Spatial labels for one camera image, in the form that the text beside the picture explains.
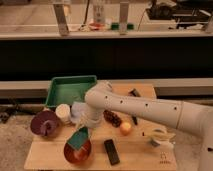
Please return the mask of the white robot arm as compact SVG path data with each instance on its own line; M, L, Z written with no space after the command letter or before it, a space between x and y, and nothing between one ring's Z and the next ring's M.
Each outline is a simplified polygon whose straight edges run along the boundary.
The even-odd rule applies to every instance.
M108 81L86 91L85 111L77 123L96 128L104 110L121 112L197 135L203 139L198 171L213 171L213 106L175 100L118 95Z

